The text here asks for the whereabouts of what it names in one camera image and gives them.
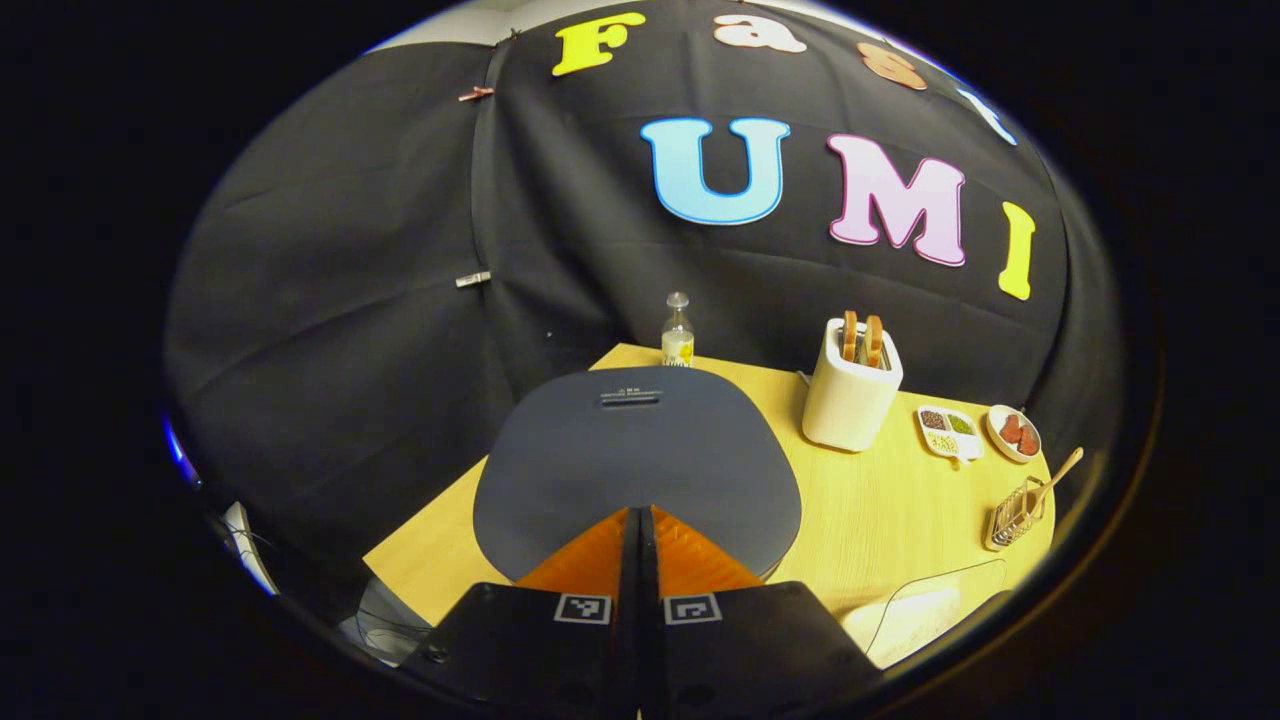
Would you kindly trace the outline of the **black backdrop cloth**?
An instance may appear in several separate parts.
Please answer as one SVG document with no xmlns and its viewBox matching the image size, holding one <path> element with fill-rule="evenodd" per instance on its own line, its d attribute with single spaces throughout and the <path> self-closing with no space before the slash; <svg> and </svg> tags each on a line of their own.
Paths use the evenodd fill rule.
<svg viewBox="0 0 1280 720">
<path fill-rule="evenodd" d="M 1024 407 L 1051 457 L 1114 447 L 1132 373 L 1082 196 L 977 88 L 815 0 L 463 0 L 390 36 L 219 182 L 164 369 L 206 478 L 361 575 L 525 395 L 657 346 L 669 291 L 698 359 L 809 370 L 860 307 L 905 391 Z"/>
</svg>

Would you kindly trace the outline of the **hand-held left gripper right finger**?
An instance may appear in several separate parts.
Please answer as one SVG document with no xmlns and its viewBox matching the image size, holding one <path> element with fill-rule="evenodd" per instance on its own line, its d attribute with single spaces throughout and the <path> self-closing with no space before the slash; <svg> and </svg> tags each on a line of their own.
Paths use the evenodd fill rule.
<svg viewBox="0 0 1280 720">
<path fill-rule="evenodd" d="M 879 682 L 806 585 L 765 584 L 671 512 L 641 511 L 641 720 L 813 720 Z"/>
</svg>

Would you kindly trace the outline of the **glass bottle with yellow liquid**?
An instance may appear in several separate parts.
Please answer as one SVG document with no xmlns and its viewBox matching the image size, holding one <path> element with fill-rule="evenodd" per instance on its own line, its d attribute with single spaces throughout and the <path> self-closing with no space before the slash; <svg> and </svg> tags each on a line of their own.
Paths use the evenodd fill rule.
<svg viewBox="0 0 1280 720">
<path fill-rule="evenodd" d="M 666 299 L 668 316 L 660 333 L 662 364 L 664 366 L 690 368 L 692 365 L 695 334 L 687 315 L 689 304 L 689 296 L 681 291 L 671 292 Z"/>
</svg>

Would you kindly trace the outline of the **white curved frame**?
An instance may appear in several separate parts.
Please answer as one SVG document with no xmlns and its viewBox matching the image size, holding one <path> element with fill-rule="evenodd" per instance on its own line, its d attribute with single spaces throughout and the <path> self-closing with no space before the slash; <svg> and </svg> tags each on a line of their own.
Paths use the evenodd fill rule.
<svg viewBox="0 0 1280 720">
<path fill-rule="evenodd" d="M 275 582 L 262 562 L 256 534 L 250 529 L 248 515 L 241 502 L 234 502 L 225 510 L 221 515 L 221 527 L 230 537 L 233 552 L 238 556 L 243 569 L 266 594 L 279 594 Z"/>
</svg>

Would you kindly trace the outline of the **white plate with red slices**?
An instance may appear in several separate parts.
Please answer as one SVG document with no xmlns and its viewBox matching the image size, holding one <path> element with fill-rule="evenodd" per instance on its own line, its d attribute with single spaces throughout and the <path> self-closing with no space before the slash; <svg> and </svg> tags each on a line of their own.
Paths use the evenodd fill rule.
<svg viewBox="0 0 1280 720">
<path fill-rule="evenodd" d="M 995 447 L 1012 462 L 1028 464 L 1041 452 L 1039 432 L 1015 407 L 989 406 L 983 427 Z"/>
</svg>

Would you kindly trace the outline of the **wooden spoon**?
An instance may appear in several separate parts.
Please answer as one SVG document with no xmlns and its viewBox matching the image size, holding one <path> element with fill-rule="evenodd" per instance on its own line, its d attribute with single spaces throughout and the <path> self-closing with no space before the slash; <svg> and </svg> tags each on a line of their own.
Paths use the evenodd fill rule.
<svg viewBox="0 0 1280 720">
<path fill-rule="evenodd" d="M 1037 487 L 1032 487 L 1030 484 L 1024 486 L 1021 498 L 1015 502 L 1015 509 L 1020 512 L 1020 518 L 1042 518 L 1044 514 L 1044 498 L 1050 495 L 1050 491 L 1053 489 L 1055 486 L 1062 480 L 1065 475 L 1083 459 L 1084 454 L 1085 451 L 1083 447 L 1075 447 L 1050 480 Z"/>
</svg>

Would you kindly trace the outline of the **dark blue rice cooker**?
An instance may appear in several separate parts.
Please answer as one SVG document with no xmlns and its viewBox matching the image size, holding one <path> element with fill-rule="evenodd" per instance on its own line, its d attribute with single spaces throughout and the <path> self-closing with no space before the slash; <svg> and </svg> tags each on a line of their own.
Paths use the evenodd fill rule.
<svg viewBox="0 0 1280 720">
<path fill-rule="evenodd" d="M 477 547 L 517 580 L 621 509 L 658 507 L 758 577 L 800 532 L 792 465 L 735 383 L 682 366 L 579 372 L 506 418 L 474 498 Z"/>
</svg>

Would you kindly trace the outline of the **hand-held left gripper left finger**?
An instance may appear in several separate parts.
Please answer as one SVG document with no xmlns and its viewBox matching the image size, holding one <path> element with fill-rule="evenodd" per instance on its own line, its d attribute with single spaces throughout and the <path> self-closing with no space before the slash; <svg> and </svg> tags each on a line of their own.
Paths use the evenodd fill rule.
<svg viewBox="0 0 1280 720">
<path fill-rule="evenodd" d="M 643 514 L 612 512 L 512 585 L 471 585 L 401 671 L 480 720 L 637 720 Z"/>
</svg>

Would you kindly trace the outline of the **white toaster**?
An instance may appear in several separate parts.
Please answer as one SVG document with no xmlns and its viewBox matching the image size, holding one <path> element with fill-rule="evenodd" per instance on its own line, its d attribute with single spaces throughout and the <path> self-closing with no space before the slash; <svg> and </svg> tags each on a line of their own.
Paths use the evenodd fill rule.
<svg viewBox="0 0 1280 720">
<path fill-rule="evenodd" d="M 801 418 L 803 434 L 814 443 L 861 452 L 872 446 L 902 383 L 902 363 L 893 338 L 882 334 L 879 366 L 841 356 L 844 319 L 826 323 Z"/>
</svg>

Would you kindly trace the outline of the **clear tray of white rice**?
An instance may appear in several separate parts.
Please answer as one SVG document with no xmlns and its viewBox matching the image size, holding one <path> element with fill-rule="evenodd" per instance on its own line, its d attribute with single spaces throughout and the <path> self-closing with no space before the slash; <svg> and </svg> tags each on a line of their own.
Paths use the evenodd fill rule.
<svg viewBox="0 0 1280 720">
<path fill-rule="evenodd" d="M 924 577 L 838 615 L 841 628 L 878 669 L 904 661 L 1005 591 L 1002 559 Z"/>
</svg>

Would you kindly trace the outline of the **lit monitor screen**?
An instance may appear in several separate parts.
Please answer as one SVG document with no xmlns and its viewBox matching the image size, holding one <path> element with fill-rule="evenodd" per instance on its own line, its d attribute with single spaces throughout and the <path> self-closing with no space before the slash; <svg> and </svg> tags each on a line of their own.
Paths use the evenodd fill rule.
<svg viewBox="0 0 1280 720">
<path fill-rule="evenodd" d="M 175 425 L 169 415 L 164 416 L 163 428 L 166 438 L 166 445 L 172 455 L 172 460 L 175 464 L 184 483 L 192 491 L 196 492 L 201 491 L 201 488 L 204 487 L 204 480 L 201 479 L 195 465 L 192 464 L 189 455 L 186 452 L 186 447 L 183 446 L 180 437 L 177 433 Z"/>
</svg>

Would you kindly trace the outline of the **white divided grain dish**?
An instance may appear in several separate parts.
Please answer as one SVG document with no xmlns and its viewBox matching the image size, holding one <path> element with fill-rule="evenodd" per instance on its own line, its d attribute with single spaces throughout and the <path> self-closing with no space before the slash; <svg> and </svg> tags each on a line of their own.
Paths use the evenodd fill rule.
<svg viewBox="0 0 1280 720">
<path fill-rule="evenodd" d="M 965 413 L 936 405 L 920 405 L 916 425 L 927 450 L 940 457 L 969 464 L 986 455 L 978 427 Z"/>
</svg>

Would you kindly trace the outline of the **metal wire chopstick holder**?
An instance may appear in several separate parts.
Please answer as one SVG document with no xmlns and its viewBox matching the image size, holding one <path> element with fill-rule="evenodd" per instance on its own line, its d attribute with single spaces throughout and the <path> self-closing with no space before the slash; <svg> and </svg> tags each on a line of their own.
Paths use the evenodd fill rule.
<svg viewBox="0 0 1280 720">
<path fill-rule="evenodd" d="M 1027 534 L 1044 516 L 1044 482 L 1027 477 L 988 512 L 982 539 L 986 550 L 1001 552 Z"/>
</svg>

